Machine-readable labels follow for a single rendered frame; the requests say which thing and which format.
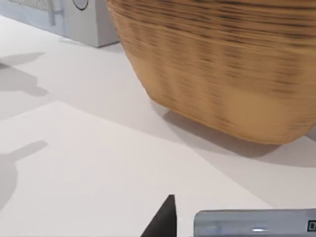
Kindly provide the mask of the pale microwave oven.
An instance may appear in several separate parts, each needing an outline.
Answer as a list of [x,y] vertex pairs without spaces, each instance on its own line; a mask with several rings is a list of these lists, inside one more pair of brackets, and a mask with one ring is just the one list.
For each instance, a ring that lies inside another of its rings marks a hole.
[[105,0],[60,0],[60,7],[56,26],[46,0],[0,0],[0,16],[96,48],[119,42]]

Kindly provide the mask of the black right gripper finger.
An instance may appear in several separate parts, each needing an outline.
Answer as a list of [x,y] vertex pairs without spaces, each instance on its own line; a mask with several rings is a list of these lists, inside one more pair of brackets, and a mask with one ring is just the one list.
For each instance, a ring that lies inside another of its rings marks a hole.
[[168,195],[140,237],[177,237],[175,195]]

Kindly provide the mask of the woven wicker basket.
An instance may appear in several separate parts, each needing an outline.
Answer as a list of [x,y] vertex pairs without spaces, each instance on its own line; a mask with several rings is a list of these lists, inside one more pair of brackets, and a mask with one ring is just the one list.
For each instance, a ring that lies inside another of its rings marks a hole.
[[316,127],[316,0],[106,0],[148,96],[231,136]]

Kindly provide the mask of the grey rectangular box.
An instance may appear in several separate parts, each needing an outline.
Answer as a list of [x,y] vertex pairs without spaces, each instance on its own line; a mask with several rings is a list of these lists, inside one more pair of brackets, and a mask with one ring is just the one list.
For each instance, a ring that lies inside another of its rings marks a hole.
[[316,209],[202,210],[194,237],[316,237]]

